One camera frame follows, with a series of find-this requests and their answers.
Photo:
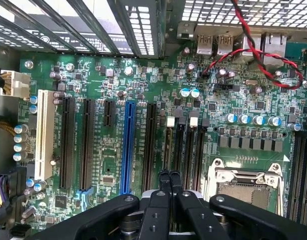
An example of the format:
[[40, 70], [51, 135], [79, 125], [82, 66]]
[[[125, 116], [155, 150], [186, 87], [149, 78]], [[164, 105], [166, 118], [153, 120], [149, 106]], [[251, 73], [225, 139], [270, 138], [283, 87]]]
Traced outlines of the black RAM slot white latch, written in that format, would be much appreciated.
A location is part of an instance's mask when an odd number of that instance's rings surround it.
[[175, 126], [175, 117], [168, 116], [166, 121], [164, 158], [163, 158], [163, 168], [167, 170], [170, 169], [171, 165], [172, 139], [173, 139], [174, 126]]
[[182, 171], [182, 185], [185, 190], [188, 190], [190, 187], [191, 162], [195, 142], [195, 131], [198, 128], [198, 122], [199, 116], [196, 113], [194, 115], [190, 113], [188, 118], [188, 125], [186, 127], [186, 140]]

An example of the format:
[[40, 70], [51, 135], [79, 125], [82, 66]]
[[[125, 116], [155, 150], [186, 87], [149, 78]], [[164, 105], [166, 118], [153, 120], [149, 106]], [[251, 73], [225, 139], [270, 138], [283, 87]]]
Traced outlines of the black RAM slot bank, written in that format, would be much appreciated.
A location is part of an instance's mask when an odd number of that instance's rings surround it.
[[307, 136], [300, 132], [295, 134], [287, 217], [307, 226]]

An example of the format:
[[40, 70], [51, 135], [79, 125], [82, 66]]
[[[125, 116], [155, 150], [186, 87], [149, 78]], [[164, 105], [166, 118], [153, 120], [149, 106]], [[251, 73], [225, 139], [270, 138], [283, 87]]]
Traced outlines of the silver CPU socket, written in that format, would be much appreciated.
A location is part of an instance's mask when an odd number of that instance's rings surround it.
[[228, 195], [283, 217], [284, 188], [282, 168], [276, 162], [267, 170], [251, 170], [225, 166], [216, 157], [208, 167], [202, 194], [206, 201], [215, 195]]

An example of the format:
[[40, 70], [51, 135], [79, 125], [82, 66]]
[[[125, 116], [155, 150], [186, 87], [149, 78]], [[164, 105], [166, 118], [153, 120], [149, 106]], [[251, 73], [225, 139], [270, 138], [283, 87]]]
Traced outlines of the long black expansion slot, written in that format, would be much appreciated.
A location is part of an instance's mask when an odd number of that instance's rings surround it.
[[81, 191], [87, 191], [92, 186], [95, 105], [94, 99], [83, 101], [79, 177]]
[[75, 99], [63, 98], [60, 139], [59, 187], [68, 189], [72, 186], [73, 148], [75, 136]]
[[142, 172], [142, 191], [151, 188], [152, 168], [155, 154], [155, 138], [157, 125], [157, 104], [149, 103], [146, 111], [145, 143]]

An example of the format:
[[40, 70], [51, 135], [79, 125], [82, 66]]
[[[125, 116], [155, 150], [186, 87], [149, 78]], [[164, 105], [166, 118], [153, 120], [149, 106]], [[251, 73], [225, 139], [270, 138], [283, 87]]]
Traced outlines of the blue expansion slot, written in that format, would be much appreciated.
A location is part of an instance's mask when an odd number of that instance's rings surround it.
[[132, 162], [135, 140], [135, 119], [136, 103], [127, 101], [125, 103], [123, 145], [121, 159], [121, 175], [119, 194], [129, 194], [131, 192]]

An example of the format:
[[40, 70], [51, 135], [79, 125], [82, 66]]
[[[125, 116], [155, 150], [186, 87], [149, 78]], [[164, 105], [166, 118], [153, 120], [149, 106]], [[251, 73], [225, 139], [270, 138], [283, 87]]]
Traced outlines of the light blue SATA connector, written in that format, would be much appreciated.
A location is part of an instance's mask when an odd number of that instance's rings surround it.
[[88, 206], [90, 206], [91, 197], [94, 193], [94, 188], [91, 187], [88, 190], [77, 190], [75, 193], [75, 199], [80, 200], [81, 211], [87, 210]]

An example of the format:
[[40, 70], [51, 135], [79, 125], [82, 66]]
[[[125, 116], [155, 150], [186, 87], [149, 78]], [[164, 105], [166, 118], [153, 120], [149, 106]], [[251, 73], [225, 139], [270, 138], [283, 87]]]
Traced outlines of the short black expansion slot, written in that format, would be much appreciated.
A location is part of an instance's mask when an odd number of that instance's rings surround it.
[[114, 100], [104, 101], [103, 126], [113, 127], [116, 119], [116, 102]]

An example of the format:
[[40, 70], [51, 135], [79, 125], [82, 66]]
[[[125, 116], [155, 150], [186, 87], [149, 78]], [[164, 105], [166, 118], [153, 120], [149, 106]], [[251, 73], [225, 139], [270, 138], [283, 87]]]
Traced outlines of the green motherboard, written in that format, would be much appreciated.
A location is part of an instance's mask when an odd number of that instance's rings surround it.
[[[130, 193], [140, 197], [143, 183], [147, 106], [157, 104], [156, 132], [151, 185], [159, 185], [164, 164], [167, 117], [182, 109], [186, 118], [183, 134], [180, 177], [183, 165], [189, 114], [198, 115], [190, 166], [190, 187], [194, 191], [194, 165], [198, 128], [209, 119], [204, 137], [200, 191], [215, 158], [227, 167], [266, 171], [278, 163], [284, 179], [283, 208], [287, 217], [295, 134], [307, 136], [307, 43], [286, 43], [285, 57], [298, 66], [304, 83], [297, 90], [271, 85], [258, 70], [233, 58], [219, 63], [194, 51], [189, 44], [165, 60], [89, 57], [26, 53], [21, 72], [31, 77], [31, 98], [21, 102], [18, 120], [28, 141], [15, 159], [27, 168], [28, 199], [34, 207], [27, 223], [42, 231], [82, 212], [76, 191], [80, 181], [80, 156], [84, 100], [95, 100], [91, 187], [87, 210], [120, 195], [125, 105], [135, 102], [135, 131]], [[38, 90], [53, 92], [55, 105], [52, 176], [35, 179], [35, 150]], [[63, 98], [75, 99], [75, 125], [71, 187], [60, 188]], [[104, 102], [116, 102], [115, 124], [103, 124]], [[173, 128], [171, 163], [174, 170], [176, 118]]]

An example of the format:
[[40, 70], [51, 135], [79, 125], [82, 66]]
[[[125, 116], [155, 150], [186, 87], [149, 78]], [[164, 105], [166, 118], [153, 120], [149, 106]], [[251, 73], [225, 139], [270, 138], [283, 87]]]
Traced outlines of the white expansion slot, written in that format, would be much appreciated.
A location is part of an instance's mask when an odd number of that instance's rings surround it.
[[35, 180], [46, 180], [52, 176], [50, 161], [54, 152], [54, 127], [56, 106], [54, 92], [39, 89], [37, 94], [37, 120], [35, 142]]

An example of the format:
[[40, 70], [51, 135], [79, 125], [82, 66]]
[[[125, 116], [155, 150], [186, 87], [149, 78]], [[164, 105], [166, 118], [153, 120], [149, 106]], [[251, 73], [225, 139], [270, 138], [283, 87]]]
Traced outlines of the silver USB port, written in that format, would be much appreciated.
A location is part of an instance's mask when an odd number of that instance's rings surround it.
[[234, 37], [229, 35], [219, 35], [217, 42], [217, 55], [224, 56], [233, 50]]
[[211, 56], [213, 54], [213, 35], [198, 35], [197, 54]]

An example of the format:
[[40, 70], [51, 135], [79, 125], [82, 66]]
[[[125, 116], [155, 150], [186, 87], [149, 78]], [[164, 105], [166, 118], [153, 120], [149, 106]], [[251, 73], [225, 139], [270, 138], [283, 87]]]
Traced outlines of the silver network port block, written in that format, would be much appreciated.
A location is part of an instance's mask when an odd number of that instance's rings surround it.
[[[260, 33], [251, 33], [251, 37], [254, 40], [255, 48], [259, 50], [261, 47], [262, 35]], [[233, 49], [234, 50], [250, 49], [250, 46], [248, 44], [248, 38], [244, 34], [241, 34], [240, 36], [238, 36], [236, 40], [234, 41]], [[253, 59], [254, 57], [253, 57], [252, 52], [244, 51], [244, 52], [237, 53], [234, 56], [233, 62], [237, 64], [248, 64]]]
[[[266, 33], [262, 43], [262, 51], [266, 53], [276, 54], [281, 57], [285, 56], [287, 44], [287, 36], [281, 33]], [[264, 56], [264, 65], [269, 69], [280, 68], [284, 63], [276, 58]]]

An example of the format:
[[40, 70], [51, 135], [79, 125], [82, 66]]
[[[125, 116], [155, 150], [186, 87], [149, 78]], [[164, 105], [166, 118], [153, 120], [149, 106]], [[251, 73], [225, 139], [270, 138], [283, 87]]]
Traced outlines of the white power connector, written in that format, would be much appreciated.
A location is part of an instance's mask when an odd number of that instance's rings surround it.
[[28, 99], [30, 97], [31, 77], [29, 75], [13, 70], [1, 70], [0, 76], [5, 83], [4, 87], [0, 90], [1, 96], [20, 99]]

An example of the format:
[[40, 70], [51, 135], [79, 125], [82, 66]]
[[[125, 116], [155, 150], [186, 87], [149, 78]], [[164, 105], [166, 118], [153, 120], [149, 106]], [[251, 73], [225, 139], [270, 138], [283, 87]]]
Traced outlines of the grey metal PC case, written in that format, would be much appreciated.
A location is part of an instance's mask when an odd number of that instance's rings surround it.
[[[252, 33], [261, 34], [260, 49]], [[212, 35], [212, 55], [197, 55], [217, 64], [252, 52], [248, 65], [271, 85], [301, 88], [304, 76], [294, 61], [262, 51], [266, 33], [286, 35], [286, 43], [307, 43], [307, 0], [0, 0], [0, 74], [23, 73], [24, 54], [164, 61], [191, 44], [197, 54], [198, 35]], [[250, 49], [234, 50], [241, 34]], [[223, 56], [217, 55], [219, 35], [233, 36], [233, 49]], [[284, 64], [267, 68], [263, 57]], [[0, 240], [31, 240], [43, 231], [34, 232], [27, 223], [36, 209], [25, 206], [27, 167], [15, 159], [29, 139], [19, 122], [19, 105], [30, 101], [31, 83], [27, 99], [0, 95]], [[0, 76], [0, 91], [4, 86]], [[170, 188], [167, 240], [199, 240]], [[250, 240], [242, 226], [215, 216], [232, 240]]]

